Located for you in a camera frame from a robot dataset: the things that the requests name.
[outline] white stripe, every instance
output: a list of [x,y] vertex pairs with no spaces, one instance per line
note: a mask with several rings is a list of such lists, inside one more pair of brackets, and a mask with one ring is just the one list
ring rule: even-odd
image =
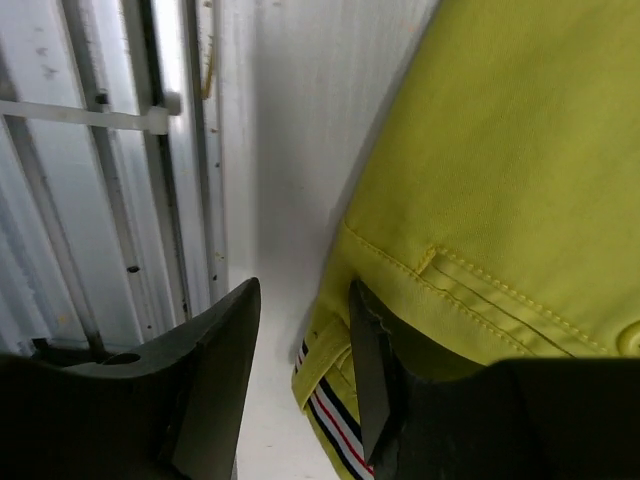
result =
[[347,437],[347,440],[349,440],[349,443],[351,444],[353,449],[358,452],[360,458],[364,458],[364,449],[362,448],[362,443],[353,434],[351,428],[349,428],[349,424],[344,421],[344,418],[342,418],[336,407],[333,406],[333,403],[331,403],[329,397],[327,397],[327,395],[324,393],[324,390],[322,390],[320,384],[318,384],[318,386],[316,387],[316,394],[318,395],[318,398],[320,399],[322,404],[327,408],[327,410],[329,410],[329,413],[331,413],[331,416],[340,427],[340,430],[342,430],[342,433],[344,433],[344,436]]
[[365,480],[374,480],[373,475],[371,475],[371,473],[369,473],[369,470],[364,468],[360,464],[358,459],[353,455],[353,453],[351,453],[351,450],[349,450],[349,447],[347,446],[347,444],[345,443],[344,439],[340,435],[340,432],[338,432],[338,430],[336,429],[336,427],[333,424],[333,422],[331,421],[331,419],[329,417],[327,417],[326,413],[324,413],[324,410],[322,410],[322,407],[318,403],[318,400],[316,399],[316,396],[315,395],[311,395],[311,398],[309,399],[309,401],[311,402],[311,404],[313,405],[316,413],[318,414],[318,418],[320,420],[322,420],[322,423],[327,428],[327,430],[329,431],[331,436],[335,439],[336,443],[340,447],[340,451],[342,452],[344,457],[349,461],[349,463],[351,464],[353,469],[356,472],[358,472],[358,474],[363,479],[365,479]]

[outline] yellow garment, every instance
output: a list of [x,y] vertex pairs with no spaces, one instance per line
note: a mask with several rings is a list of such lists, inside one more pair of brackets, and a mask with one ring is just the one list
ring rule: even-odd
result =
[[640,353],[638,32],[636,0],[443,2],[340,226],[293,381],[305,411],[338,372],[357,420],[357,277],[480,364]]

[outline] yellow button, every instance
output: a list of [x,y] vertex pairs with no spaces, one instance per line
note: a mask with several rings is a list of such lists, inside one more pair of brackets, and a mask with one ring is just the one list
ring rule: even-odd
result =
[[640,357],[640,322],[622,331],[618,337],[618,350],[625,356]]

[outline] yellow stitching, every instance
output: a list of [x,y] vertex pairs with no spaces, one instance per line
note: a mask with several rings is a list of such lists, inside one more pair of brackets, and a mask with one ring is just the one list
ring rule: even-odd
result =
[[533,352],[531,352],[529,349],[527,349],[524,346],[520,346],[519,343],[516,343],[515,341],[513,341],[511,338],[507,338],[506,335],[497,332],[496,330],[494,330],[493,328],[491,328],[489,325],[487,325],[487,322],[485,322],[484,320],[477,318],[476,315],[474,315],[473,313],[471,313],[470,311],[468,311],[467,309],[465,309],[462,305],[460,305],[458,302],[456,302],[454,299],[452,299],[451,297],[449,297],[447,294],[443,293],[443,292],[439,292],[438,290],[436,290],[434,287],[432,287],[431,285],[429,285],[423,278],[421,278],[419,275],[417,275],[413,270],[411,270],[409,267],[407,267],[406,265],[403,265],[402,263],[398,262],[395,258],[389,257],[386,253],[378,250],[376,247],[374,247],[373,245],[371,245],[369,242],[367,242],[364,238],[361,238],[356,232],[354,232],[353,230],[351,230],[351,228],[345,223],[343,223],[345,226],[345,229],[351,233],[356,240],[358,240],[363,246],[367,247],[368,249],[370,249],[373,253],[375,253],[376,255],[382,257],[383,259],[387,260],[388,262],[390,262],[393,266],[400,268],[401,270],[403,270],[404,272],[408,273],[409,276],[415,281],[417,282],[419,285],[426,287],[429,291],[431,291],[432,293],[435,293],[436,295],[444,298],[445,300],[447,300],[449,303],[451,303],[457,310],[459,310],[460,312],[464,313],[465,315],[467,315],[468,317],[470,317],[474,322],[476,322],[477,324],[479,324],[480,326],[482,326],[483,328],[485,328],[486,330],[488,330],[489,332],[493,333],[495,336],[497,336],[498,338],[500,338],[501,340],[503,340],[505,343],[507,343],[509,346],[511,346],[512,348],[514,348],[515,350],[517,350],[521,355],[526,355],[527,353],[529,353],[530,355],[533,355]]
[[566,328],[568,328],[570,330],[570,332],[571,332],[570,334],[571,335],[575,336],[577,334],[582,341],[586,341],[587,343],[589,343],[589,344],[593,345],[594,347],[598,348],[600,351],[602,351],[602,352],[604,352],[604,353],[606,353],[608,355],[611,355],[611,352],[606,347],[603,347],[602,345],[600,345],[598,342],[596,342],[595,340],[590,338],[586,333],[580,331],[578,328],[576,328],[575,326],[571,325],[566,320],[563,320],[558,315],[553,313],[551,310],[545,308],[544,306],[542,306],[542,305],[540,305],[538,303],[533,302],[529,298],[525,297],[521,293],[518,293],[516,290],[512,289],[511,287],[509,287],[508,285],[505,285],[504,283],[500,282],[499,280],[496,280],[495,278],[493,278],[491,275],[486,273],[481,268],[476,267],[475,265],[467,262],[466,260],[463,260],[462,258],[456,256],[454,253],[451,253],[446,248],[439,248],[438,249],[438,253],[446,256],[450,260],[456,262],[458,265],[466,268],[467,270],[469,270],[474,275],[482,278],[486,282],[489,282],[491,285],[500,288],[503,292],[509,294],[512,298],[515,298],[520,303],[522,303],[522,304],[534,309],[536,312],[538,312],[541,315],[543,315],[543,316],[555,321],[556,323],[560,323],[561,325],[563,325],[562,328],[566,327]]
[[420,275],[425,268],[427,268],[427,265],[429,265],[431,263],[431,260],[433,260],[433,257],[436,256],[436,248],[435,247],[429,247],[427,249],[427,251],[425,252],[424,256],[422,257],[422,259],[420,260],[420,262],[418,263],[418,268],[416,269],[416,273],[418,275]]

